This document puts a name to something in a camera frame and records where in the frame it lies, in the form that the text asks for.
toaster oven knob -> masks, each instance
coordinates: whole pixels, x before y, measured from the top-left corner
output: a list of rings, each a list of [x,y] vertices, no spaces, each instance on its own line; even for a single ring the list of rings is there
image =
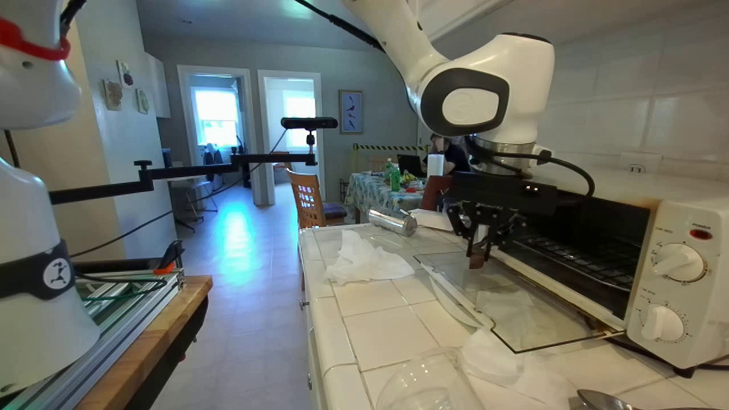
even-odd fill
[[[650,306],[640,336],[652,343],[677,343],[684,338],[684,322],[665,306]]]
[[[686,243],[670,243],[658,249],[653,273],[679,283],[694,283],[703,275],[703,259]]]

gray floor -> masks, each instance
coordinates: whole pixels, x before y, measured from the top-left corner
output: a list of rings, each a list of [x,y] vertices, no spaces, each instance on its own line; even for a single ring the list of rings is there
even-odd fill
[[[217,202],[195,233],[179,229],[184,272],[211,275],[215,290],[198,343],[155,409],[307,410],[291,190],[279,184],[268,209],[241,186]]]

window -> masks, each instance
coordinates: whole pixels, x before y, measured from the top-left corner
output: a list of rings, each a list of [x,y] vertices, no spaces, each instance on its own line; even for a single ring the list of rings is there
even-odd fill
[[[313,92],[285,92],[283,104],[288,117],[316,117],[316,104]],[[288,148],[289,150],[307,150],[306,144],[307,131],[289,131]]]
[[[193,90],[198,145],[236,145],[236,95],[223,90]]]

white tile countertop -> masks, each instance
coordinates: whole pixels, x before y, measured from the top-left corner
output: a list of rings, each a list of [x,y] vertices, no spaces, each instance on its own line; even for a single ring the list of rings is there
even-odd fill
[[[415,275],[331,283],[325,268],[337,262],[341,235],[357,235],[387,253],[402,255],[415,268]],[[327,410],[375,409],[386,382],[406,362],[437,349],[457,349],[476,331],[462,327],[443,307],[429,273],[415,259],[424,253],[464,258],[462,239],[453,235],[416,231],[415,238],[398,238],[370,224],[315,229],[301,233],[298,253],[313,322],[309,350],[315,350],[316,365],[313,372],[322,381]],[[693,378],[681,378],[658,360],[603,339],[537,349],[518,357],[528,370],[526,374],[536,378],[526,382],[537,385],[540,376],[558,378],[564,381],[567,396],[577,396],[577,390],[601,390],[640,409],[729,409],[726,370],[697,370]],[[511,395],[518,409],[560,409],[525,399],[518,391],[519,387],[507,391],[482,381],[473,390],[480,402],[499,395],[499,402],[494,399],[485,409],[507,409],[504,402]]]

white robot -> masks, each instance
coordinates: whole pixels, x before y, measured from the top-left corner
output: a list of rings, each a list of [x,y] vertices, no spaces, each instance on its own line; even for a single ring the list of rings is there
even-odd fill
[[[534,152],[546,104],[553,45],[528,35],[499,35],[446,59],[429,42],[408,0],[341,0],[402,70],[420,119],[440,135],[476,135],[492,150]]]
[[[431,131],[497,131],[482,144],[534,150],[553,70],[546,42],[501,35],[449,62],[406,0],[341,2],[403,73],[413,107]],[[66,120],[77,104],[56,12],[56,0],[0,2],[0,131]],[[44,183],[0,160],[0,396],[52,376],[95,339]]]
[[[0,2],[0,131],[75,111],[79,90],[66,56],[56,0]],[[72,287],[46,184],[0,160],[0,396],[69,366],[99,336]]]

